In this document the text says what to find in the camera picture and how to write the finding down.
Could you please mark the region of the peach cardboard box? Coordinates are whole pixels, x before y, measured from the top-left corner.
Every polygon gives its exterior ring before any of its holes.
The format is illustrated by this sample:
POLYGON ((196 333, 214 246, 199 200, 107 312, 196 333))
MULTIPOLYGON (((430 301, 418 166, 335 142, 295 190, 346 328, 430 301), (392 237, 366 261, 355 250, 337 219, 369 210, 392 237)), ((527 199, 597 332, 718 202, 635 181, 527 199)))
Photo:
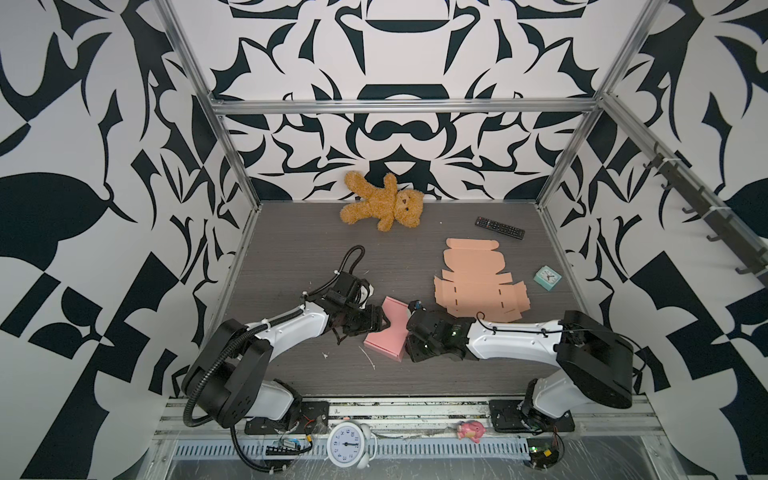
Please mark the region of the peach cardboard box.
POLYGON ((506 270, 496 240, 448 238, 446 245, 434 287, 436 303, 450 315, 512 323, 531 309, 527 286, 506 270))

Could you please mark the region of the pink cardboard box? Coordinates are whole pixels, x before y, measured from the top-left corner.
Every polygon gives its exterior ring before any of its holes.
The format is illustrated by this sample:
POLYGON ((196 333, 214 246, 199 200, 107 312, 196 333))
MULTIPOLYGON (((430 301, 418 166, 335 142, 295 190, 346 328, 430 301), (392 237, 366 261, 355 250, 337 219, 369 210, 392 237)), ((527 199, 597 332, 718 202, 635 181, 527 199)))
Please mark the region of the pink cardboard box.
POLYGON ((410 317, 408 305, 397 299, 386 297, 382 309, 390 325, 383 331, 369 333, 363 345, 391 360, 401 362, 405 355, 405 342, 408 335, 407 323, 410 317))

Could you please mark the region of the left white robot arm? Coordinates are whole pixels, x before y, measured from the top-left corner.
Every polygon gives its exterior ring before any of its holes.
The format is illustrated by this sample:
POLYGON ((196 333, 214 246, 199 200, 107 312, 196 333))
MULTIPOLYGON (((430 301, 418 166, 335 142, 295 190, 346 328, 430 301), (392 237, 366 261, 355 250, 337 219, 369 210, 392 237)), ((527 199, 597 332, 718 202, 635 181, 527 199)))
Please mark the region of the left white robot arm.
POLYGON ((184 425, 196 428, 214 422, 229 431, 236 455, 251 470, 263 474, 287 470, 289 461, 249 457, 238 440, 236 426, 251 415, 284 431, 297 427, 302 396, 283 381, 265 378, 270 362, 280 354, 327 332, 342 342, 390 327, 382 307, 370 302, 373 286, 354 274, 364 255, 363 246, 351 247, 333 277, 302 293, 300 304, 293 309, 251 323, 235 319, 221 323, 183 379, 184 425))

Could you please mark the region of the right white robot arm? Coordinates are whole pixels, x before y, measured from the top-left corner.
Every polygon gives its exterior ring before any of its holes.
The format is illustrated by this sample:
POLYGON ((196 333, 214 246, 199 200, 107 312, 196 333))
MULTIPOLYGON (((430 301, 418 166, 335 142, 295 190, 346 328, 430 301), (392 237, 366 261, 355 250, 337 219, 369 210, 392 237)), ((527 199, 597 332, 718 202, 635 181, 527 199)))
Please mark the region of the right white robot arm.
POLYGON ((577 310, 559 320, 519 325, 490 322, 482 312, 456 318, 408 304, 406 352, 415 363, 437 356, 455 360, 513 359, 556 371, 529 383, 519 407, 524 418, 558 420, 589 402, 613 409, 633 403, 634 344, 577 310))

